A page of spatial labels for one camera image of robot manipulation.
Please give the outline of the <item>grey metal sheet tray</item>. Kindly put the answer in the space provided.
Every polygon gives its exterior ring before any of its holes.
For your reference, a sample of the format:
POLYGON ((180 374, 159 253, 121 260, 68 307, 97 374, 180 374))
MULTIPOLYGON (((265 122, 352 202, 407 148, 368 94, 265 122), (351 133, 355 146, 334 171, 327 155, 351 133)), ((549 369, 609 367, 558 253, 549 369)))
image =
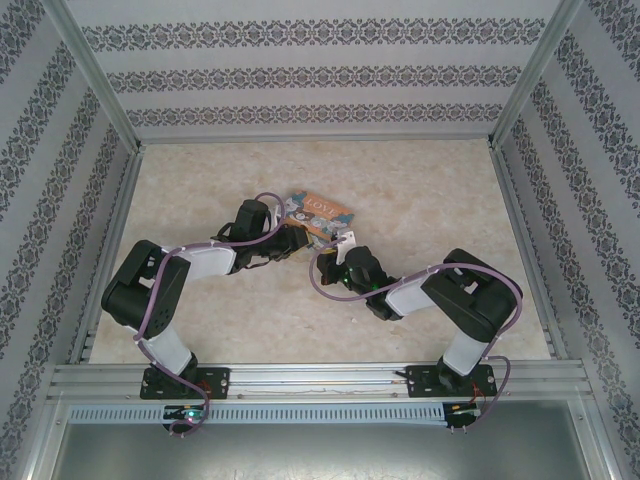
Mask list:
POLYGON ((207 426, 184 440, 158 426, 72 425, 54 480, 591 480, 563 418, 468 434, 433 427, 207 426))

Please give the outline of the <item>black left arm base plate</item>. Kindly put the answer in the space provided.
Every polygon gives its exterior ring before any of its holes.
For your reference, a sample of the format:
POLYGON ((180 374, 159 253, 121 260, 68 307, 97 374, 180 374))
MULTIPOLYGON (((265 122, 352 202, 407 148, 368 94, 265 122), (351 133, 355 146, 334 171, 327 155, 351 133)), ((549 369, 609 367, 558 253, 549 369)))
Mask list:
MULTIPOLYGON (((196 367, 187 372, 186 380, 203 390, 209 399, 227 398, 230 370, 220 367, 196 367)), ((167 376, 156 367, 144 370, 139 396, 143 400, 201 399, 202 395, 167 376)))

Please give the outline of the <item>left controller board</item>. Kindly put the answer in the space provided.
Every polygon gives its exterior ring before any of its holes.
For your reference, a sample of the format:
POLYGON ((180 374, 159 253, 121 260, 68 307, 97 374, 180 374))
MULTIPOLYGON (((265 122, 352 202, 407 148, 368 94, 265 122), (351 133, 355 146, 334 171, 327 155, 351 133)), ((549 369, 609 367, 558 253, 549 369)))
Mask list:
POLYGON ((206 417, 205 409, 201 405, 167 405, 163 410, 163 420, 187 421, 197 423, 206 417))

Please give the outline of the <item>aluminium side rail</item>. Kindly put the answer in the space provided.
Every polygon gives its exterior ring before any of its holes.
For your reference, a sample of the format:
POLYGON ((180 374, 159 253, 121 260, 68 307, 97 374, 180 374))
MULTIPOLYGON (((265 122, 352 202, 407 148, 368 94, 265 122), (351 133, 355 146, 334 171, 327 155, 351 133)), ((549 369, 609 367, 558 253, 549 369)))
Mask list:
POLYGON ((113 204, 109 228, 102 243, 100 258, 90 285, 89 295, 81 310, 80 323, 72 339, 71 349, 66 360, 67 364, 78 364, 83 361, 84 351, 87 348, 87 339, 95 335, 97 331, 102 311, 101 298, 112 276, 144 152, 145 147, 140 146, 131 156, 126 169, 123 171, 121 183, 113 204))
POLYGON ((567 360, 570 358, 570 355, 563 341, 556 313, 553 309, 553 302, 545 286, 543 275, 535 255, 534 245, 527 229, 526 218, 518 201, 517 192, 509 175, 507 165, 501 151, 491 142, 488 143, 488 148, 523 262, 533 302, 545 334, 548 350, 554 359, 567 360))

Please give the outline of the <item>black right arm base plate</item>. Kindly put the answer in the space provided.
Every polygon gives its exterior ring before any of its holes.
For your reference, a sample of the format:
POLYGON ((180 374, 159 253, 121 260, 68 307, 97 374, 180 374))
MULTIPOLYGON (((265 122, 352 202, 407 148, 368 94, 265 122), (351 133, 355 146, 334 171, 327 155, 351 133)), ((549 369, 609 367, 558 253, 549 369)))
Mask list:
POLYGON ((497 393, 493 368, 486 364, 477 365, 466 376, 444 364, 408 365, 396 374, 406 380, 410 398, 471 398, 477 391, 485 396, 497 393))

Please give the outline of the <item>aluminium mounting rail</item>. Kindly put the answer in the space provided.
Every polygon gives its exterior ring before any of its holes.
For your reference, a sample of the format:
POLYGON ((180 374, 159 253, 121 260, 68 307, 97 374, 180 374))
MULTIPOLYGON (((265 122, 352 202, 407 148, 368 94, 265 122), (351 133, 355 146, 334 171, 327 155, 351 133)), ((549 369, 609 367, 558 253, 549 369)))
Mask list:
MULTIPOLYGON (((492 361, 495 381, 505 384, 500 399, 574 400, 591 398, 593 388, 578 360, 514 361, 507 370, 492 361)), ((353 403, 404 401, 402 363, 230 364, 229 402, 353 403)), ((143 364, 61 365, 53 370, 48 401, 133 403, 139 400, 143 364)))

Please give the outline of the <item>aluminium frame post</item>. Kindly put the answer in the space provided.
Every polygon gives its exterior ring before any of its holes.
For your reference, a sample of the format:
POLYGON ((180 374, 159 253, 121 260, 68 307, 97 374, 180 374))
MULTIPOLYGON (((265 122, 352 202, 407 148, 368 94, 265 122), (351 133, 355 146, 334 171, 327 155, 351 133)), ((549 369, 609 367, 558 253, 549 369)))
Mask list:
POLYGON ((555 49, 571 25, 584 0, 560 0, 528 63, 508 98, 494 129, 488 136, 489 146, 496 150, 509 134, 529 95, 550 62, 555 49))
POLYGON ((40 2, 127 150, 137 152, 141 141, 67 2, 65 0, 40 0, 40 2))

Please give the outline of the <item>orange bear print tin box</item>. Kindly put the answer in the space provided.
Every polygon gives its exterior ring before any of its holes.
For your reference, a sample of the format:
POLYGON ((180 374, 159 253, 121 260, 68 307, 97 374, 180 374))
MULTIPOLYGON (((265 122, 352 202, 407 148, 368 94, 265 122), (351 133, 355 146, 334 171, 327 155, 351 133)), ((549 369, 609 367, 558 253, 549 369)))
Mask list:
POLYGON ((303 226, 318 236, 324 245, 338 230, 351 226, 355 214, 348 208, 305 190, 292 193, 284 202, 286 222, 303 226))

